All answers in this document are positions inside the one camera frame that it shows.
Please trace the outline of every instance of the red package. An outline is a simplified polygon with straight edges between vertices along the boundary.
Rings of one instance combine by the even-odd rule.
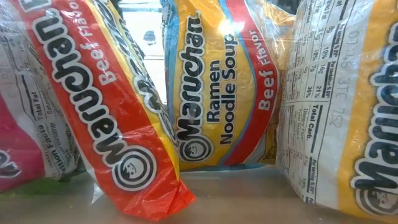
[[[11,2],[4,4],[38,53],[87,171],[120,211],[160,220],[192,202],[167,112],[112,4]]]

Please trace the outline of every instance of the stacked ramen packages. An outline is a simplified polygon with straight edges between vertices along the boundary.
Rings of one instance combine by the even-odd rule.
[[[161,0],[167,107],[109,0],[0,0],[0,192],[82,160],[120,211],[180,170],[276,164],[307,203],[398,222],[394,0]]]

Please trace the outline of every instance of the nutrition facts label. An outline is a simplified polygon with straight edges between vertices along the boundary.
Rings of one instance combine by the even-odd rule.
[[[41,148],[46,177],[59,179],[75,168],[77,147],[17,15],[10,4],[0,5],[0,96],[17,124]]]
[[[333,175],[324,172],[338,170],[335,158],[344,148],[372,5],[370,0],[307,0],[299,9],[278,162],[308,203],[318,202],[317,190],[334,190],[327,179]]]

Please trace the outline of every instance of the plastic wrapper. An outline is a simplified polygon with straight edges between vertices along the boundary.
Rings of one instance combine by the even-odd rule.
[[[268,12],[281,10],[265,11],[262,1],[161,3],[167,105],[181,169],[273,163],[283,60],[274,48],[284,48],[274,41],[283,18]],[[264,35],[266,22],[276,32]]]
[[[0,6],[0,192],[34,179],[59,180],[79,158],[32,42]]]
[[[194,196],[180,180],[166,110],[112,4],[2,0],[1,8],[2,30],[23,36],[18,49],[35,56],[26,72],[38,78],[34,66],[44,68],[88,173],[120,211],[159,220],[188,205]]]
[[[302,1],[277,162],[308,203],[398,222],[396,1]]]

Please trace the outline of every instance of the maruchan logo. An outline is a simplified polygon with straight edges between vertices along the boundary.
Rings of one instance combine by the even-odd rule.
[[[3,150],[0,150],[0,179],[11,179],[21,174],[21,170],[11,162],[10,155]]]
[[[376,190],[356,190],[358,205],[372,215],[397,215],[398,195]]]
[[[179,52],[183,61],[183,75],[180,89],[180,117],[177,118],[177,139],[180,141],[180,158],[186,162],[205,161],[213,154],[211,141],[201,134],[203,126],[203,80],[205,71],[202,56],[205,53],[205,37],[201,13],[187,17],[185,47]]]
[[[391,27],[384,65],[370,82],[378,104],[369,127],[371,140],[364,157],[355,163],[357,176],[351,180],[356,201],[373,215],[398,214],[398,23]]]
[[[204,137],[196,136],[180,144],[180,158],[186,162],[200,162],[208,159],[213,153],[213,146]]]
[[[155,178],[155,173],[154,155],[140,146],[132,147],[113,169],[116,184],[123,190],[146,188]]]
[[[103,104],[103,95],[93,86],[93,73],[80,63],[81,54],[57,9],[45,10],[43,17],[32,23],[32,30],[52,61],[52,78],[70,94],[80,120],[87,125],[93,139],[95,153],[112,168],[115,184],[123,190],[135,192],[147,187],[154,179],[157,166],[150,150],[129,146],[123,140],[118,122]]]

